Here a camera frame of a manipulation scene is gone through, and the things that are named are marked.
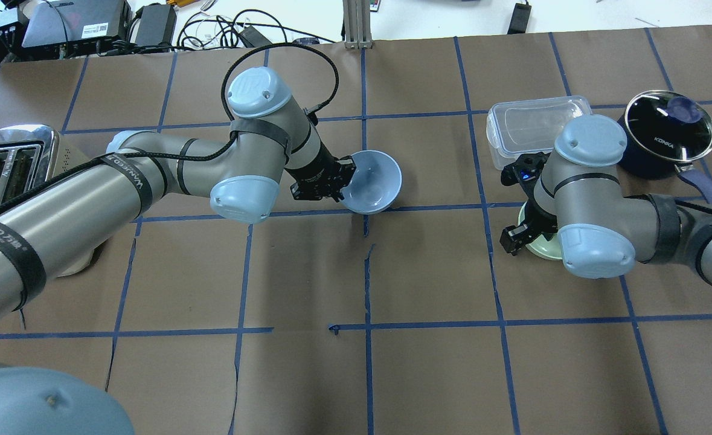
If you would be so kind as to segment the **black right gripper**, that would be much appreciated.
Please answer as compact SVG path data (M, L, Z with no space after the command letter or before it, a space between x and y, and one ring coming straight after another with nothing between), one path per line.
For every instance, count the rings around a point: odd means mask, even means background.
M519 209L516 225L502 229L499 244L511 256L527 250L538 257L558 257L559 228L556 217L543 212L532 202L525 202Z

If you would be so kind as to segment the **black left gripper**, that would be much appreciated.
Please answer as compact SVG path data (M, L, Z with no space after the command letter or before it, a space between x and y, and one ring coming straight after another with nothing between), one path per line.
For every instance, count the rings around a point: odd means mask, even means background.
M356 163L352 156L316 158L311 163L287 173L294 179L290 193L296 201L320 201L331 198L344 201L344 189L352 182Z

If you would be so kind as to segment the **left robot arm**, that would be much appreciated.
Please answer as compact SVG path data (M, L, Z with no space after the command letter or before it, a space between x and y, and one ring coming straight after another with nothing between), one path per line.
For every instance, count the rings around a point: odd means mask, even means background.
M344 200L353 157L328 151L318 108L302 108L273 69L226 72L221 97L225 141L120 132L103 156L0 205L0 319L171 193L207 198L216 214L250 225L269 217L284 173L295 200Z

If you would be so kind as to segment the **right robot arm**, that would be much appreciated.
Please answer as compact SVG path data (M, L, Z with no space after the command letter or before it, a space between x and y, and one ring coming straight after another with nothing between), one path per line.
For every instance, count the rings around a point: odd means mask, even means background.
M520 185L527 203L519 225L500 245L516 254L541 235L558 241L571 274L603 279L637 262L683 264L712 286L712 182L699 181L705 204L668 195L625 196L616 166L626 133L603 115L582 115L563 127L550 153L523 154L503 168L503 185Z

